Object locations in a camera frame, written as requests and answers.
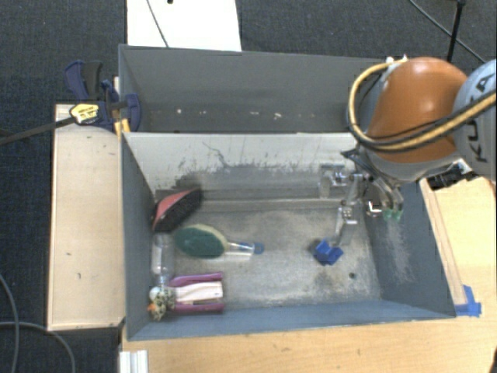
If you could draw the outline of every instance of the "clear plastic bottle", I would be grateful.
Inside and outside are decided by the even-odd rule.
[[[155,286],[166,287],[174,275],[174,239],[155,234],[151,247],[151,272]]]

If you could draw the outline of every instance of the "yellow cable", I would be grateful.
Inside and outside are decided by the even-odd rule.
[[[377,139],[368,137],[366,134],[362,132],[360,129],[359,125],[357,124],[356,120],[356,111],[355,111],[355,96],[357,93],[357,89],[359,88],[359,84],[369,75],[376,71],[383,70],[387,68],[388,66],[391,66],[393,64],[399,64],[406,62],[407,59],[403,58],[399,61],[392,61],[392,62],[386,62],[384,64],[377,64],[372,66],[371,68],[368,68],[366,71],[361,73],[361,75],[356,79],[356,81],[353,83],[352,88],[350,90],[350,96],[349,96],[349,121],[350,121],[350,127],[353,129],[354,133],[356,136],[365,142],[375,144],[377,142]],[[469,110],[457,115],[454,117],[452,120],[447,121],[444,124],[441,124],[440,126],[437,126],[433,128],[430,131],[423,132],[422,134],[413,137],[409,140],[406,141],[400,141],[395,144],[389,144],[389,145],[379,145],[375,144],[374,148],[378,151],[386,151],[386,152],[395,152],[395,151],[401,151],[406,148],[415,148],[416,146],[419,146],[420,144],[431,141],[433,139],[436,139],[439,137],[441,134],[445,133],[446,131],[451,131],[455,127],[461,125],[464,123],[466,120],[468,120],[470,117],[473,117],[474,115],[478,115],[480,112],[484,111],[486,108],[489,106],[495,104],[495,93],[491,94],[487,98],[483,99],[476,105],[474,105],[472,108]]]

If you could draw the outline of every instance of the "wooden board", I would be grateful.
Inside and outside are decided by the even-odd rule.
[[[459,275],[480,318],[128,343],[148,349],[151,373],[488,372],[497,347],[495,196],[486,180],[436,193]]]
[[[57,106],[57,119],[69,106]],[[55,131],[47,327],[117,326],[124,317],[118,141],[72,124]]]

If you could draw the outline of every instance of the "blue block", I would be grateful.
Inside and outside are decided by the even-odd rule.
[[[339,247],[331,247],[326,240],[322,240],[315,249],[314,257],[321,265],[333,265],[343,254]]]

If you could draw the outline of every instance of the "wooden table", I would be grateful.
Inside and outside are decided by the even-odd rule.
[[[430,200],[463,283],[482,303],[480,318],[132,343],[123,335],[123,350],[148,350],[151,373],[489,372],[497,347],[495,189],[478,179]]]

